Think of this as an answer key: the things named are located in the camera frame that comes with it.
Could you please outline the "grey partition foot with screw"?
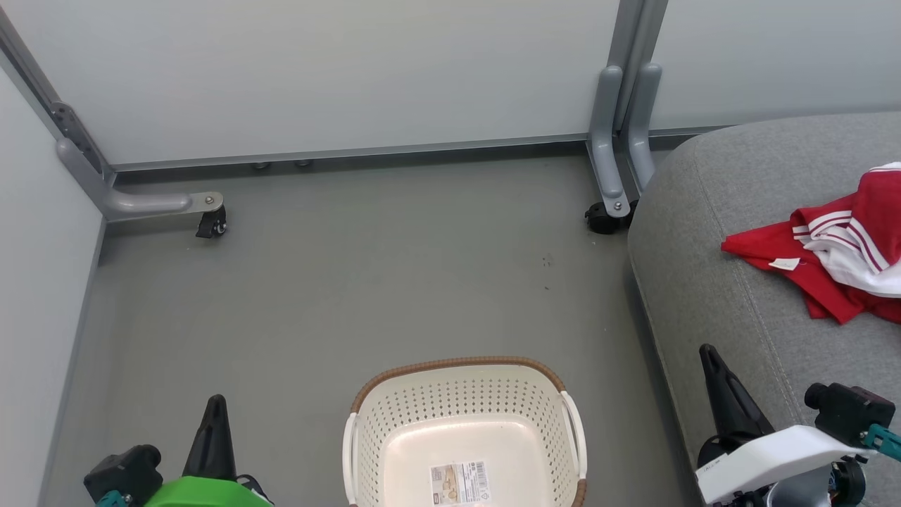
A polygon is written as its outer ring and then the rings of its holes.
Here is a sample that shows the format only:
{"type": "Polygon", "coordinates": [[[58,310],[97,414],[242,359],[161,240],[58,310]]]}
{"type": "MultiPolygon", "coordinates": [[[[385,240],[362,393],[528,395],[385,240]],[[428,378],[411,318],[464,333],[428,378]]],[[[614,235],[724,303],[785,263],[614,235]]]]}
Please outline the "grey partition foot with screw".
{"type": "Polygon", "coordinates": [[[586,142],[604,211],[617,219],[625,218],[631,211],[615,158],[612,134],[622,76],[624,72],[618,66],[601,70],[586,142]]]}

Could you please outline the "grey partition leg with bracket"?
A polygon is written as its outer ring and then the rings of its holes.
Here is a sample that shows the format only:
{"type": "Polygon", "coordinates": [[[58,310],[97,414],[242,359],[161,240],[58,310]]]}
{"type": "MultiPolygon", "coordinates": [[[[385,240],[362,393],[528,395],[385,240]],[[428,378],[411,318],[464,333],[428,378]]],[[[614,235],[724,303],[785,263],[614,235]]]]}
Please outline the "grey partition leg with bracket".
{"type": "Polygon", "coordinates": [[[81,190],[110,223],[162,218],[174,215],[201,215],[224,206],[218,192],[174,194],[128,194],[115,189],[115,171],[107,163],[75,110],[59,99],[57,91],[14,29],[12,20],[0,7],[0,52],[13,74],[25,85],[26,97],[36,99],[36,112],[56,138],[58,159],[81,190]]]}

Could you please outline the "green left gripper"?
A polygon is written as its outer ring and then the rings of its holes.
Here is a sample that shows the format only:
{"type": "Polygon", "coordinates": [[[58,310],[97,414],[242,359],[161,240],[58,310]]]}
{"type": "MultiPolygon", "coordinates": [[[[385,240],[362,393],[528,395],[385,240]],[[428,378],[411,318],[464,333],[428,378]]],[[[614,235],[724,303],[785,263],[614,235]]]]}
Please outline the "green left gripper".
{"type": "Polygon", "coordinates": [[[183,477],[165,482],[144,507],[274,507],[237,480],[227,401],[212,395],[194,435],[183,477]]]}

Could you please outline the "white perforated laundry basket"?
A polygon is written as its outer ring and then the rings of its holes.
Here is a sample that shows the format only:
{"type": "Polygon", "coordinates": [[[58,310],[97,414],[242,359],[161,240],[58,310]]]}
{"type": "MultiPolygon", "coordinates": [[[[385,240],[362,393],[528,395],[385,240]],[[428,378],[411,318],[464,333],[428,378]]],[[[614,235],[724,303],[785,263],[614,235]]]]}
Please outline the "white perforated laundry basket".
{"type": "Polygon", "coordinates": [[[477,507],[584,507],[588,446],[550,368],[514,356],[397,367],[358,392],[342,436],[348,507],[434,507],[432,466],[483,460],[477,507]]]}

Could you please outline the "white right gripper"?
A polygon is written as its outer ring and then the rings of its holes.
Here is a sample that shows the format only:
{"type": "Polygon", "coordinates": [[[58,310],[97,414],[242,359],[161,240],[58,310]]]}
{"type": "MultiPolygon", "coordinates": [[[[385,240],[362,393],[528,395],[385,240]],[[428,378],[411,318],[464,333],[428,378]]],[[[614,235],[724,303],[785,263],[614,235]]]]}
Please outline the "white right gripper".
{"type": "Polygon", "coordinates": [[[816,427],[795,425],[775,432],[752,395],[711,344],[699,349],[715,427],[721,436],[750,441],[696,470],[704,502],[730,503],[748,493],[789,480],[844,456],[873,458],[874,449],[845,445],[816,427]]]}

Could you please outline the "black double caster wheel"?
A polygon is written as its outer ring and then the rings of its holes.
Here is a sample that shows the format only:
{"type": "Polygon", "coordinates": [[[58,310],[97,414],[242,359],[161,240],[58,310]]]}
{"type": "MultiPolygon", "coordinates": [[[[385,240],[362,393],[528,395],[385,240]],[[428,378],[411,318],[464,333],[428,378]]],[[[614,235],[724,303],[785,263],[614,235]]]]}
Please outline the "black double caster wheel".
{"type": "Polygon", "coordinates": [[[614,234],[621,229],[627,229],[631,227],[638,203],[638,200],[631,200],[629,203],[630,211],[625,216],[609,215],[603,202],[593,204],[586,209],[584,214],[586,224],[593,233],[604,235],[614,234]]]}

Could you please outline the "red and white garment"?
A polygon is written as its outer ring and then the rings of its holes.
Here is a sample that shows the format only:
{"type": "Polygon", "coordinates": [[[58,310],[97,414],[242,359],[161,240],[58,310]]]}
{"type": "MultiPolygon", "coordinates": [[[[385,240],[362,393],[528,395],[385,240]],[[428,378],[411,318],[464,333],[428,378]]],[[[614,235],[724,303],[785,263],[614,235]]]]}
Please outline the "red and white garment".
{"type": "Polygon", "coordinates": [[[856,192],[729,235],[721,248],[791,280],[814,320],[843,325],[869,313],[901,325],[901,161],[863,173],[856,192]]]}

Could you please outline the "grey fabric sofa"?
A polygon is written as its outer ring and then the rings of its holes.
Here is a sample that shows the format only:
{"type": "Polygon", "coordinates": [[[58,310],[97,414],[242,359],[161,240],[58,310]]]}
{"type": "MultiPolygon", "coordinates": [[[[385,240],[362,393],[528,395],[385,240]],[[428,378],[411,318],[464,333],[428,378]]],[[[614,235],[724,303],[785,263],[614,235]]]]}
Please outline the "grey fabric sofa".
{"type": "Polygon", "coordinates": [[[657,357],[694,468],[717,433],[700,360],[711,344],[776,430],[814,424],[814,383],[894,402],[901,436],[901,325],[863,313],[811,318],[801,289],[723,251],[853,192],[866,171],[901,161],[901,111],[840,113],[731,126],[680,144],[639,199],[628,238],[657,357]]]}

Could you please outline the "small black caster wheel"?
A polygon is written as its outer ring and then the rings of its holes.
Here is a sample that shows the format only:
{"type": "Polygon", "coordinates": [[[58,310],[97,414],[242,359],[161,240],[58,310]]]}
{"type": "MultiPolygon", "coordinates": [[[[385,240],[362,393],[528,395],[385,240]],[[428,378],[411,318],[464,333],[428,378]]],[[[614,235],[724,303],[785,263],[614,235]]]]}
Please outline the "small black caster wheel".
{"type": "Polygon", "coordinates": [[[213,239],[221,237],[226,230],[227,211],[225,206],[219,206],[215,211],[203,212],[195,235],[202,239],[213,239]]]}

